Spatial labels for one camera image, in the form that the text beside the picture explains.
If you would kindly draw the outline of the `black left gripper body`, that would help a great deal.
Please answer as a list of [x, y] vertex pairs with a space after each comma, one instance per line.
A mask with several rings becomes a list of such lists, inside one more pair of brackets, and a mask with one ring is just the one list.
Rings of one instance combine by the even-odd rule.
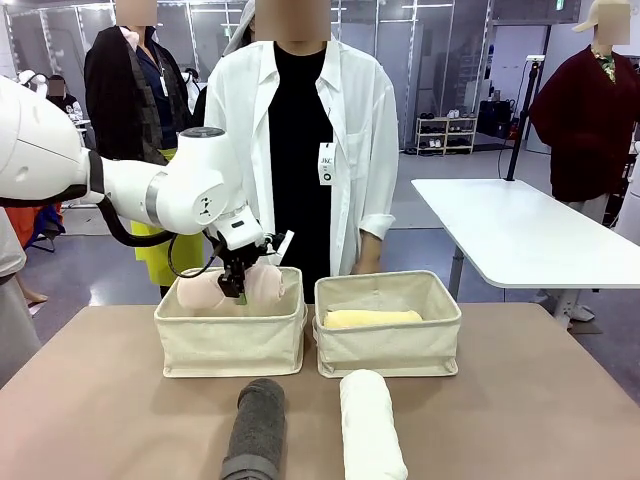
[[243, 281], [245, 271], [253, 266], [257, 260], [266, 255], [266, 244], [250, 243], [241, 248], [231, 250], [220, 243], [214, 252], [223, 262], [223, 277], [227, 281]]

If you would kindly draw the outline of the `person's left hand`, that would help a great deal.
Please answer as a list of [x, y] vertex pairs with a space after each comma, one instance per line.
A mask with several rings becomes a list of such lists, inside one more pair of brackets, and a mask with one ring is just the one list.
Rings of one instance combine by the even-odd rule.
[[352, 273], [354, 275], [374, 274], [380, 272], [381, 254], [375, 252], [363, 252], [355, 263]]

